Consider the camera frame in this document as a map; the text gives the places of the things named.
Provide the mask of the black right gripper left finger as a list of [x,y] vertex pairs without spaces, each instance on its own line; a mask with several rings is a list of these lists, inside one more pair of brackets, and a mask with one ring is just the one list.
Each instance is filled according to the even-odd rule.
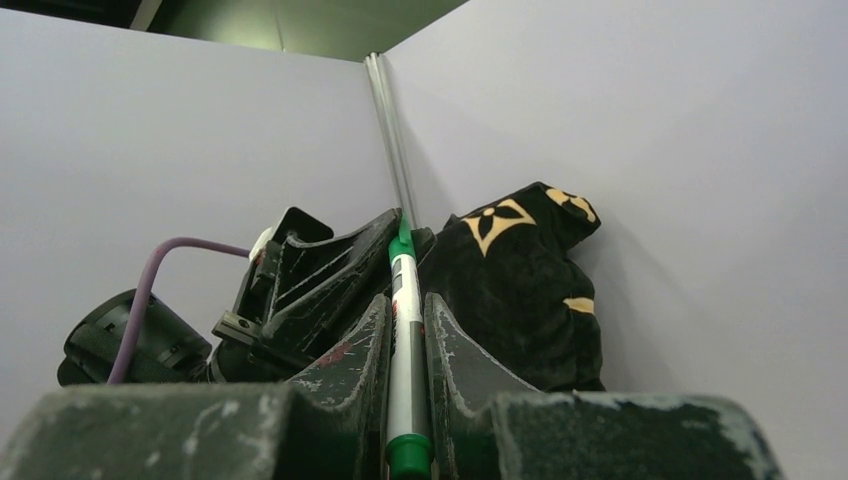
[[382,479],[389,300],[280,383],[75,386],[44,396],[5,479]]

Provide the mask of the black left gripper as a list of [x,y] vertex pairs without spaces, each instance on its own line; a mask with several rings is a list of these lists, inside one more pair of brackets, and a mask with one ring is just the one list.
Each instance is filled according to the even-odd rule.
[[[337,341],[375,293],[393,293],[392,242],[401,210],[391,208],[359,229],[331,227],[288,208],[259,256],[250,262],[233,308],[213,328],[221,339],[210,357],[212,381],[282,381]],[[421,298],[425,261],[436,246],[430,228],[410,233]],[[258,334],[261,332],[261,351]]]

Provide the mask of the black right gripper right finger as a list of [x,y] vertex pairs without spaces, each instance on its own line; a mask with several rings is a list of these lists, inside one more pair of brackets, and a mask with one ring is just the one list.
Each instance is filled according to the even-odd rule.
[[444,479],[778,479],[738,404],[667,393],[544,393],[424,302],[433,440]]

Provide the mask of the green white marker pen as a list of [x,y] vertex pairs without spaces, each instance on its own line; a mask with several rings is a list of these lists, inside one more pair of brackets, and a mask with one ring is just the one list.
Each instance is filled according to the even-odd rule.
[[391,479],[432,477],[425,325],[415,259],[392,262],[392,344],[385,459]]

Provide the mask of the green marker cap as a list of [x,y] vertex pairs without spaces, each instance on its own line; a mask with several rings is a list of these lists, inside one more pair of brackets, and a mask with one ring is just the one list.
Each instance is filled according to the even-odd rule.
[[393,262],[396,257],[403,255],[416,259],[412,228],[410,227],[405,214],[402,214],[400,217],[397,233],[388,246],[388,254],[391,262]]

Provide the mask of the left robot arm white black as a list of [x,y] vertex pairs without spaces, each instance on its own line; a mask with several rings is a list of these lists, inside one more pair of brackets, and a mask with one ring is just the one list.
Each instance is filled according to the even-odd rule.
[[[57,370],[63,386],[103,383],[276,382],[316,362],[349,333],[377,295],[389,296],[390,259],[409,240],[418,257],[436,242],[427,228],[405,226],[391,209],[336,235],[291,207],[251,248],[194,237],[158,245],[134,289],[107,300],[71,331]],[[247,268],[234,304],[213,329],[198,333],[153,291],[173,250],[241,257]]]

